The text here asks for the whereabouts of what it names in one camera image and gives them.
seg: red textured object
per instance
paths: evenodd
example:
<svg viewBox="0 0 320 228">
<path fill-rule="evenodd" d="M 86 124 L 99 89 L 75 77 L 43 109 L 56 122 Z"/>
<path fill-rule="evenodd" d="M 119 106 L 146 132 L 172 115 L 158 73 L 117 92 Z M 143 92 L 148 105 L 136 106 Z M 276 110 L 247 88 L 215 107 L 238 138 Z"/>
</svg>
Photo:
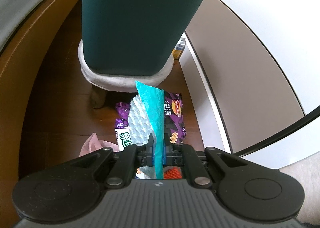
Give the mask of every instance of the red textured object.
<svg viewBox="0 0 320 228">
<path fill-rule="evenodd" d="M 172 168 L 170 170 L 167 170 L 163 174 L 163 178 L 164 179 L 182 179 L 182 176 L 181 176 L 180 171 L 178 170 L 178 168 Z"/>
</svg>

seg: chair leg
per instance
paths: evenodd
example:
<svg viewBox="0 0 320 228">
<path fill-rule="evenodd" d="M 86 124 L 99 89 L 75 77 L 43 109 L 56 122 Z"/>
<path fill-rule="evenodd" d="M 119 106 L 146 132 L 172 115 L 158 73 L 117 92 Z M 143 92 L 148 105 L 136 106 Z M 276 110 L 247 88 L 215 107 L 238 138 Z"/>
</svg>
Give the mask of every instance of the chair leg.
<svg viewBox="0 0 320 228">
<path fill-rule="evenodd" d="M 92 108 L 99 109 L 103 107 L 106 100 L 107 91 L 95 85 L 91 87 L 90 105 Z"/>
</svg>

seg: bottle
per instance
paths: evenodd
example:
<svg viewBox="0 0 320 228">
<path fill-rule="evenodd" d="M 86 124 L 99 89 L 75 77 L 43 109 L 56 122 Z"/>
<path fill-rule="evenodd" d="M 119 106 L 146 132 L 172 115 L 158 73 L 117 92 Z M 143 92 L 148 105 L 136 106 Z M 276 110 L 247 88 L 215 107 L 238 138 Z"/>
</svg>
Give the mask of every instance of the bottle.
<svg viewBox="0 0 320 228">
<path fill-rule="evenodd" d="M 182 50 L 184 49 L 185 45 L 186 45 L 186 37 L 181 37 L 171 53 L 173 55 L 173 59 L 180 58 Z"/>
</svg>

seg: dark brown floor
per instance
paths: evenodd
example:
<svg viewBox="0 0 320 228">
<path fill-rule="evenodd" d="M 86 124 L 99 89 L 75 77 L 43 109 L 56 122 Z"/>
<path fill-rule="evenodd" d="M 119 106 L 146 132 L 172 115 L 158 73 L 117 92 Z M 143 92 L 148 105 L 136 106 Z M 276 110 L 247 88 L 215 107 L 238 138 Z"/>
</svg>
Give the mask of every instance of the dark brown floor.
<svg viewBox="0 0 320 228">
<path fill-rule="evenodd" d="M 58 31 L 34 83 L 23 124 L 20 145 L 20 178 L 79 156 L 87 138 L 116 143 L 114 123 L 117 102 L 129 102 L 132 93 L 108 92 L 105 106 L 89 105 L 89 84 L 82 76 L 77 57 L 81 40 L 81 2 Z M 159 88 L 182 93 L 185 143 L 204 150 L 190 94 L 179 62 Z"/>
</svg>

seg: pink cloth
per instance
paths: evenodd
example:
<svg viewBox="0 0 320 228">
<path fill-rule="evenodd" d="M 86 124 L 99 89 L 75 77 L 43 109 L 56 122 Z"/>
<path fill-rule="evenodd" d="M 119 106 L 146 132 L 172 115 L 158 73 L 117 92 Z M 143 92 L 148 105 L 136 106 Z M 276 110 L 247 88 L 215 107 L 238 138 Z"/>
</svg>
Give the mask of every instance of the pink cloth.
<svg viewBox="0 0 320 228">
<path fill-rule="evenodd" d="M 113 148 L 114 152 L 119 151 L 119 146 L 117 144 L 114 144 L 108 141 L 99 140 L 97 137 L 97 134 L 94 132 L 83 144 L 79 157 L 86 155 L 90 152 L 102 149 L 103 147 L 111 147 Z"/>
</svg>

